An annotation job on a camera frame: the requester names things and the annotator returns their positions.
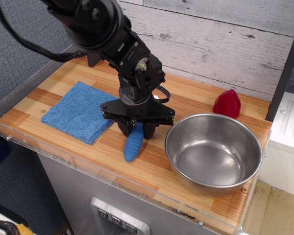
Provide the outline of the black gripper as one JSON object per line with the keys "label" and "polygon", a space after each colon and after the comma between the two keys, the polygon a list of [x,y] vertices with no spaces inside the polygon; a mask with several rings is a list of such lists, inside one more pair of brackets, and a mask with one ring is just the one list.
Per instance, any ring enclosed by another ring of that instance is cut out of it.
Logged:
{"label": "black gripper", "polygon": [[156,127],[161,125],[173,125],[175,111],[152,95],[140,102],[132,100],[116,99],[102,103],[100,109],[103,117],[117,122],[119,129],[125,136],[132,132],[136,121],[144,122],[145,139],[151,139]]}

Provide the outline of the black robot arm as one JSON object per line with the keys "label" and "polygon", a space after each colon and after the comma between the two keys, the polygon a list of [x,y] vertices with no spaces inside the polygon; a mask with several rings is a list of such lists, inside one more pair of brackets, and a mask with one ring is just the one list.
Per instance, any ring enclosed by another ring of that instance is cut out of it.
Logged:
{"label": "black robot arm", "polygon": [[[91,65],[104,59],[118,72],[119,99],[101,104],[103,116],[113,119],[126,136],[138,122],[146,139],[159,125],[172,125],[175,112],[166,106],[170,93],[162,87],[162,64],[139,36],[115,0],[47,0],[48,12],[65,27],[76,52],[56,54],[22,38],[8,23],[0,7],[0,22],[21,45],[57,62],[87,55]],[[167,98],[156,99],[154,90]]]}

